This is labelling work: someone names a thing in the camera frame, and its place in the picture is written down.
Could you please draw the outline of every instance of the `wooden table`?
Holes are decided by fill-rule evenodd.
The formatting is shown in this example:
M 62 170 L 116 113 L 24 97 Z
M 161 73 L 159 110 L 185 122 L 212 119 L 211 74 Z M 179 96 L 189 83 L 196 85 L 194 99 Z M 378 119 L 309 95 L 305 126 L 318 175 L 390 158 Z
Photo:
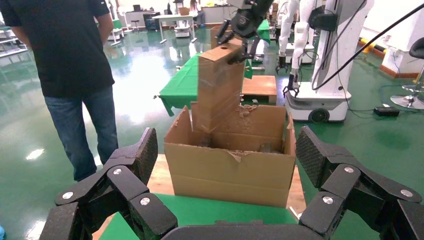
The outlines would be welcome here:
M 267 75 L 254 75 L 252 79 L 244 78 L 241 94 L 245 96 L 268 96 L 268 102 L 277 102 L 276 77 Z

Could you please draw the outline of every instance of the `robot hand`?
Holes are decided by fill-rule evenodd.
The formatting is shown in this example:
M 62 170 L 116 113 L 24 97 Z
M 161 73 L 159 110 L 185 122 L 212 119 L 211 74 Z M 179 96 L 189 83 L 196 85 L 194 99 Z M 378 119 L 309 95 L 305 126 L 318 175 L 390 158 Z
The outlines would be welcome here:
M 289 71 L 289 65 L 286 63 L 285 56 L 278 57 L 278 64 L 277 64 L 277 67 L 275 68 L 275 71 L 277 72 L 277 74 L 279 74 L 279 71 L 281 69 L 285 69 L 285 73 Z
M 298 84 L 298 75 L 290 73 L 288 77 L 288 84 L 282 90 L 282 95 L 286 97 L 289 91 L 294 91 L 294 97 L 296 98 L 299 94 L 300 85 Z
M 246 59 L 253 59 L 256 53 L 256 47 L 260 41 L 257 30 L 259 25 L 265 19 L 273 0 L 238 0 L 238 4 L 233 4 L 239 9 L 237 14 L 231 20 L 225 20 L 219 32 L 216 35 L 218 46 L 227 43 L 235 35 L 242 39 L 242 51 L 239 56 L 235 56 L 228 63 L 240 63 Z M 224 36 L 225 31 L 231 23 L 232 32 Z M 248 40 L 253 38 L 253 44 L 248 52 Z

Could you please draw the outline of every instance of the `black t-shirt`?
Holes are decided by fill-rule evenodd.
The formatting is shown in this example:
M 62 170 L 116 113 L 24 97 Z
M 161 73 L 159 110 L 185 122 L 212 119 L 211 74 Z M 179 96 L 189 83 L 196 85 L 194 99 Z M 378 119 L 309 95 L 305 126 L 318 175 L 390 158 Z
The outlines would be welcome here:
M 81 97 L 114 84 L 93 17 L 106 0 L 0 0 L 5 24 L 22 27 L 46 97 Z

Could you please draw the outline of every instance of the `person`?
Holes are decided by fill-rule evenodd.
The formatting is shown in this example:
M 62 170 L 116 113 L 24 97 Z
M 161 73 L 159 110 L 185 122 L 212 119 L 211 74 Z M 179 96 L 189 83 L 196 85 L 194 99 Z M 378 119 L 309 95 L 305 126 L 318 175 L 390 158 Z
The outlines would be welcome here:
M 190 12 L 196 12 L 197 13 L 197 19 L 200 21 L 200 27 L 205 27 L 205 12 L 200 7 L 200 0 L 199 3 L 197 0 L 190 0 Z
M 105 0 L 0 0 L 0 12 L 33 50 L 44 100 L 74 180 L 87 178 L 97 167 L 87 143 L 83 103 L 97 133 L 101 162 L 118 148 L 114 79 L 103 52 L 114 24 Z

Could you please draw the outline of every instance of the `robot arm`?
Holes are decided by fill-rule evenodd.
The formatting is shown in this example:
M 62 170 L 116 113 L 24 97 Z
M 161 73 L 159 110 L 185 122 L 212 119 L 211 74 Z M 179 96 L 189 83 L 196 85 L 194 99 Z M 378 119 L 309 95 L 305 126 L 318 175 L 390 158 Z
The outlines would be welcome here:
M 276 68 L 277 73 L 280 69 L 284 68 L 285 71 L 289 69 L 286 63 L 286 48 L 289 43 L 290 30 L 292 29 L 293 17 L 296 11 L 299 9 L 300 0 L 289 0 L 284 4 L 287 4 L 287 13 L 280 12 L 278 16 L 278 25 L 281 26 L 281 34 L 278 38 L 279 43 L 279 54 L 278 54 L 278 65 Z
M 294 26 L 294 52 L 291 59 L 291 72 L 288 78 L 288 85 L 283 90 L 284 95 L 292 90 L 295 92 L 295 96 L 299 93 L 298 76 L 301 65 L 300 61 L 305 52 L 310 34 L 308 20 L 312 11 L 317 7 L 315 6 L 315 4 L 318 4 L 317 2 L 317 0 L 302 0 L 300 2 L 300 21 Z
M 227 43 L 235 35 L 242 38 L 243 50 L 241 55 L 230 59 L 229 64 L 239 63 L 246 59 L 253 59 L 256 47 L 259 43 L 257 33 L 259 25 L 265 19 L 273 0 L 229 0 L 229 4 L 239 8 L 237 14 L 231 20 L 225 20 L 216 35 L 218 46 Z M 231 23 L 232 32 L 224 36 L 225 31 Z M 248 52 L 248 39 L 253 39 L 253 45 Z

